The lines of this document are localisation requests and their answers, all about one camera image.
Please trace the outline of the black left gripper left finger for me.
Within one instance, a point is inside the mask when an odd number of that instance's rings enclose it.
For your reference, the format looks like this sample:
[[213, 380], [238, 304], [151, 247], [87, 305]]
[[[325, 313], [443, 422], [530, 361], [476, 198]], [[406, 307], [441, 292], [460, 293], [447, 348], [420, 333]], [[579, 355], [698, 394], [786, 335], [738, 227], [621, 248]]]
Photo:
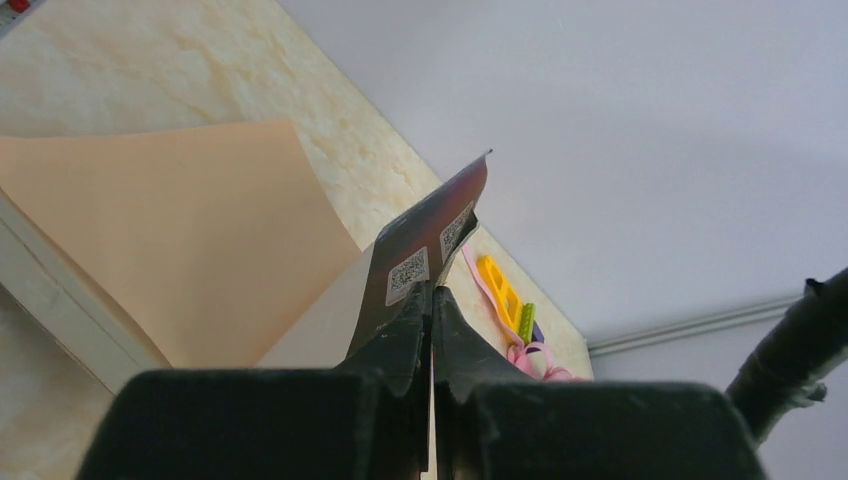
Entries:
[[81, 479], [417, 479], [429, 461], [432, 288], [329, 369], [162, 369], [101, 421]]

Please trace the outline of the pink student backpack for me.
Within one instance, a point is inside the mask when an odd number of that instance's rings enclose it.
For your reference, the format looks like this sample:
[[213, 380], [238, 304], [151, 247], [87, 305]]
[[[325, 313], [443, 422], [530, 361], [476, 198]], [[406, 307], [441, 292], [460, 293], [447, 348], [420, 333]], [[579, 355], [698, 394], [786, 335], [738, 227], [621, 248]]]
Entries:
[[472, 277], [487, 298], [507, 343], [506, 359], [524, 374], [543, 382], [579, 382], [584, 378], [555, 364], [553, 352], [537, 336], [536, 306], [525, 303], [491, 255], [476, 256], [461, 248]]

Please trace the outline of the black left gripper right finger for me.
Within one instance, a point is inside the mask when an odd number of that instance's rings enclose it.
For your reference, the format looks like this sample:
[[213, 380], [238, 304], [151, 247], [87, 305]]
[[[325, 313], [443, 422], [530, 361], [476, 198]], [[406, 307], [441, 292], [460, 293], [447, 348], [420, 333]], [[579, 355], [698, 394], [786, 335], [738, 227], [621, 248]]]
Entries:
[[729, 400], [703, 384], [542, 382], [433, 295], [441, 479], [762, 479]]

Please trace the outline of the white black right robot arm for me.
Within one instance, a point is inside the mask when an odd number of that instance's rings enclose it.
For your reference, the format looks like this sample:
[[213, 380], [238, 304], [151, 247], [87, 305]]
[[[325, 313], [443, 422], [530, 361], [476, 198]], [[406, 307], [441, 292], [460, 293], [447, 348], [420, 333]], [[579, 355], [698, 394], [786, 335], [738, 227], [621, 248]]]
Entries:
[[847, 271], [805, 281], [804, 292], [759, 342], [726, 389], [756, 444], [793, 409], [825, 400], [823, 379], [847, 361]]

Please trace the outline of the orange blue Jane Eyre book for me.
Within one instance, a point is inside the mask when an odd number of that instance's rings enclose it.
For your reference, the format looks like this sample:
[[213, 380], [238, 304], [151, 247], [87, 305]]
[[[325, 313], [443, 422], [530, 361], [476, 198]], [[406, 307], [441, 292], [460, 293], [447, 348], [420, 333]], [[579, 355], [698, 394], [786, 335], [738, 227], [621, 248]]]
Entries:
[[1, 279], [111, 391], [158, 368], [324, 368], [441, 284], [477, 159], [360, 248], [287, 120], [1, 141]]

